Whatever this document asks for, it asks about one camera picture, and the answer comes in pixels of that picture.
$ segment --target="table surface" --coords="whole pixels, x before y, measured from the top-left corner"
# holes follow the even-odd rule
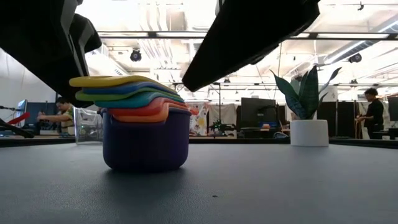
[[[1,223],[396,223],[398,151],[192,144],[174,172],[121,174],[101,146],[0,149]]]

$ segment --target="snake plant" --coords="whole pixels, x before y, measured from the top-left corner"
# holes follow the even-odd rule
[[[319,94],[329,85],[330,81],[334,79],[340,68],[337,68],[329,78],[329,81],[325,83],[319,90],[318,86],[318,70],[317,66],[314,66],[309,72],[307,72],[301,79],[301,82],[292,80],[291,83],[285,79],[278,77],[274,74],[276,85],[278,89],[285,95],[287,106],[300,118],[300,119],[313,119],[315,112],[319,105],[322,103],[323,98],[326,96],[325,93],[321,97]]]

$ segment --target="person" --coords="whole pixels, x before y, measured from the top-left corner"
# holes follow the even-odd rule
[[[382,139],[382,135],[375,132],[382,131],[383,128],[383,111],[384,106],[376,98],[378,92],[374,88],[370,88],[365,91],[365,98],[371,104],[368,106],[368,110],[365,116],[360,116],[358,121],[365,121],[364,126],[368,129],[370,139]]]
[[[63,97],[59,97],[55,102],[59,114],[58,115],[45,115],[40,114],[37,120],[47,120],[51,122],[61,122],[61,130],[63,133],[68,132],[68,127],[74,126],[73,123],[73,106],[69,101]]]

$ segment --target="wall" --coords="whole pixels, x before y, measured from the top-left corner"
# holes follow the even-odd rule
[[[0,105],[16,107],[24,99],[31,102],[54,102],[55,92],[0,49]],[[5,121],[12,118],[11,114],[9,110],[0,110],[0,118]]]

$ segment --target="ceiling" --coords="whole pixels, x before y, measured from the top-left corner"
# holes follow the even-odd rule
[[[76,13],[89,18],[98,32],[206,31],[215,19],[216,1],[85,0]],[[361,1],[361,4],[363,8],[359,10],[360,1],[321,0],[321,15],[306,32],[398,33],[395,29],[398,28],[398,0],[369,0]],[[284,18],[281,11],[277,20]],[[389,26],[389,30],[382,30],[385,26]],[[263,29],[267,32],[266,22]],[[103,43],[106,49],[102,51],[105,52],[103,55],[87,55],[91,75],[116,75],[116,66],[125,75],[144,75],[170,84],[181,82],[201,39],[103,39]],[[361,62],[349,63],[342,58],[325,65],[326,59],[338,58],[355,45],[359,46]],[[338,67],[343,68],[333,83],[347,84],[354,79],[359,84],[398,83],[398,42],[380,41],[367,48],[363,45],[358,40],[286,40],[257,65],[248,65],[230,74],[228,78],[231,83],[222,86],[221,99],[234,101],[258,95],[260,98],[283,101],[283,95],[275,91],[270,70],[290,80],[294,75],[305,73],[314,63],[322,65],[318,72],[320,83],[327,82],[332,71]],[[239,48],[244,46],[245,43],[236,43],[231,47],[236,48],[238,53]],[[133,49],[140,49],[140,62],[131,61]],[[262,82],[266,85],[253,85]],[[357,95],[369,87],[337,88],[339,99],[356,100]],[[183,86],[177,87],[186,100],[217,100],[217,89],[218,86],[207,86],[190,93]],[[393,86],[379,89],[381,95],[395,92],[398,88]]]

